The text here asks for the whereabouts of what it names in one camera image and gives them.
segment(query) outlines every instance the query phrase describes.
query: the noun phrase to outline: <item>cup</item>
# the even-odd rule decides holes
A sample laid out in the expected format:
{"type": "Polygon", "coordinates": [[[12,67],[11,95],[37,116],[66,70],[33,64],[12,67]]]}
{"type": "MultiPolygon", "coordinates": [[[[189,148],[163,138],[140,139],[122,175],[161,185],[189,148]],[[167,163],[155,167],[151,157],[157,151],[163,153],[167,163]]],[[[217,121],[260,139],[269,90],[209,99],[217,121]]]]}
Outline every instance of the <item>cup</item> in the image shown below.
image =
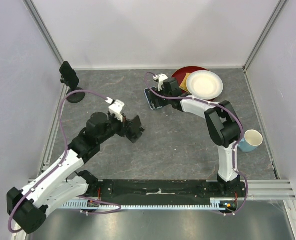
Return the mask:
{"type": "Polygon", "coordinates": [[[248,153],[260,146],[262,141],[262,135],[258,131],[253,129],[247,130],[244,133],[244,138],[239,142],[238,148],[242,152],[248,153]]]}

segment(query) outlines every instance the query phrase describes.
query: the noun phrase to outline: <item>white plate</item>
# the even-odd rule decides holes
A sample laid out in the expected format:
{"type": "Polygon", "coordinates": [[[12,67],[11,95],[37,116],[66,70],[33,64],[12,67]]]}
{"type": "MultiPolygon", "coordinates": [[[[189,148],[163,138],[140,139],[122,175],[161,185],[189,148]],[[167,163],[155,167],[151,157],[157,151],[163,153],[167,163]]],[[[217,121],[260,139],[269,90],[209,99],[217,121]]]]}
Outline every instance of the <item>white plate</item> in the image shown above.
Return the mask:
{"type": "Polygon", "coordinates": [[[223,90],[221,79],[213,72],[205,70],[191,73],[186,86],[193,96],[204,100],[215,99],[223,90]]]}

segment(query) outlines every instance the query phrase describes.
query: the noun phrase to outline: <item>white wall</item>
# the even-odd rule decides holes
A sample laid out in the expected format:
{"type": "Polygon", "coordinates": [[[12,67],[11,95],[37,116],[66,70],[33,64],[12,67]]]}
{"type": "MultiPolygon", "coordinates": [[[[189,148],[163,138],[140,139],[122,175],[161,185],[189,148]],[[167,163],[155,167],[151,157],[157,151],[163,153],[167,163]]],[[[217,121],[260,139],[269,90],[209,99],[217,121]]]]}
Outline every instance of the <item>white wall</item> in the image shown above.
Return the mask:
{"type": "Polygon", "coordinates": [[[242,66],[278,0],[34,0],[74,68],[242,66]]]}
{"type": "Polygon", "coordinates": [[[62,84],[59,63],[21,0],[0,0],[0,240],[6,193],[35,177],[62,84]]]}
{"type": "Polygon", "coordinates": [[[296,0],[281,12],[248,76],[278,173],[296,195],[296,0]]]}

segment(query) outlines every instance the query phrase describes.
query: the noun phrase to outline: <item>stone textured surface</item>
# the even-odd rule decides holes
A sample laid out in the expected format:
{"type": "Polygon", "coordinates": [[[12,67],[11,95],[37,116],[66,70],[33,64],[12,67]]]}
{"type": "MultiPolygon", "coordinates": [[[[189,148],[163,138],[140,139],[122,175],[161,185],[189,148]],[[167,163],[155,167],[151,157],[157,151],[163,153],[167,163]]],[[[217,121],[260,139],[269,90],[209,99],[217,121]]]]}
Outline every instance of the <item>stone textured surface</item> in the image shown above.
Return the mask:
{"type": "MultiPolygon", "coordinates": [[[[99,179],[215,179],[218,171],[217,147],[210,140],[205,121],[170,106],[152,111],[143,90],[147,70],[78,71],[79,86],[96,91],[126,104],[127,118],[140,116],[145,132],[132,144],[115,136],[101,145],[101,151],[84,167],[99,179]]],[[[171,76],[173,70],[151,70],[171,76]]],[[[260,131],[250,94],[241,69],[213,69],[224,88],[217,101],[229,101],[245,130],[260,131]]],[[[149,80],[151,86],[156,84],[149,80]]],[[[78,135],[94,112],[107,112],[108,105],[87,94],[78,104],[66,103],[62,123],[68,142],[78,135]]],[[[52,161],[63,152],[63,138],[58,132],[52,161]]],[[[264,144],[253,152],[238,151],[238,168],[249,179],[274,179],[264,144]]]]}

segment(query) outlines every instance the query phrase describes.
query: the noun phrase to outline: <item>white toothed strip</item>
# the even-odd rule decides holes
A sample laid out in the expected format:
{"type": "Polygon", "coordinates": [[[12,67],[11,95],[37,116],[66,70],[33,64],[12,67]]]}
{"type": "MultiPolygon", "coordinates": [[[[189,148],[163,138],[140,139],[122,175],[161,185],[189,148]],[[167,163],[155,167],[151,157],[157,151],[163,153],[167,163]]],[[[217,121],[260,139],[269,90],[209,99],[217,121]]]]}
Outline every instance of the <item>white toothed strip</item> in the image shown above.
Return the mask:
{"type": "MultiPolygon", "coordinates": [[[[72,199],[59,209],[117,209],[117,206],[100,205],[88,206],[87,200],[72,199]]],[[[210,200],[210,205],[122,205],[123,210],[225,210],[219,207],[219,200],[210,200]]]]}

